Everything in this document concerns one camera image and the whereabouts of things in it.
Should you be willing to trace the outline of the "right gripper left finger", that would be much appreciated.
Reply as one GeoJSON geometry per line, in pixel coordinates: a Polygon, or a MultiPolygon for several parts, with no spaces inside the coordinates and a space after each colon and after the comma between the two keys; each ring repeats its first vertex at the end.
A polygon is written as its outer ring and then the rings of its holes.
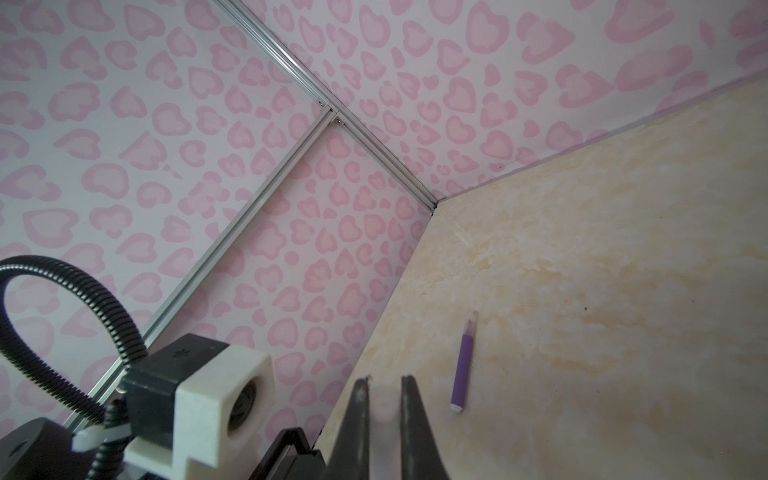
{"type": "Polygon", "coordinates": [[[354,382],[324,479],[369,479],[370,388],[367,378],[354,382]]]}

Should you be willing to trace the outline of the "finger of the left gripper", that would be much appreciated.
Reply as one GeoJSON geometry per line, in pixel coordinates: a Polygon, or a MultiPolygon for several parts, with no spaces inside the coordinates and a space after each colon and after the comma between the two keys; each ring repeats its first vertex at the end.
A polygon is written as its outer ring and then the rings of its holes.
{"type": "Polygon", "coordinates": [[[322,453],[308,442],[301,427],[280,431],[251,480],[317,480],[326,468],[322,453]]]}

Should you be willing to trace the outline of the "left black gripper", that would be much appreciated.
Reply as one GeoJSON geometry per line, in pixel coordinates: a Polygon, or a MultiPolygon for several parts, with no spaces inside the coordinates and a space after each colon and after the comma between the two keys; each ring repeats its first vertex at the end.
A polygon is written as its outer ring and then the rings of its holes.
{"type": "Polygon", "coordinates": [[[2,479],[85,479],[95,453],[72,450],[72,434],[46,418],[1,439],[2,479]]]}

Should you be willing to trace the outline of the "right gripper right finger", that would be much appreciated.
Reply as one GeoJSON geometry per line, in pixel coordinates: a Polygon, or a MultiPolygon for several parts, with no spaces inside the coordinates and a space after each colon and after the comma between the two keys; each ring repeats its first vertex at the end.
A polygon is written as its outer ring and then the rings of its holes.
{"type": "Polygon", "coordinates": [[[412,375],[401,379],[400,413],[401,478],[448,480],[417,381],[412,375]]]}

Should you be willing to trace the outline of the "clear pen cap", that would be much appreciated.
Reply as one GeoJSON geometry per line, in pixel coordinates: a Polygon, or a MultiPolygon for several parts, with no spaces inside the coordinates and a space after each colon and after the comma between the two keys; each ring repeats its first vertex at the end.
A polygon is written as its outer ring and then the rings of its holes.
{"type": "Polygon", "coordinates": [[[463,334],[473,338],[476,334],[476,329],[479,320],[479,312],[474,310],[471,316],[467,319],[463,334]]]}
{"type": "Polygon", "coordinates": [[[369,478],[401,478],[400,390],[376,385],[370,390],[369,478]]]}

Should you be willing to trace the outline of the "purple marker pen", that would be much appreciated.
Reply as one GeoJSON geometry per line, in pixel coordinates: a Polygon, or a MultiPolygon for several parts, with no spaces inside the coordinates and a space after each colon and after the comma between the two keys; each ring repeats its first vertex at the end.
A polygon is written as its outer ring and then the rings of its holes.
{"type": "Polygon", "coordinates": [[[462,333],[456,371],[454,376],[450,407],[455,412],[462,412],[466,406],[471,362],[474,349],[474,337],[462,333]]]}

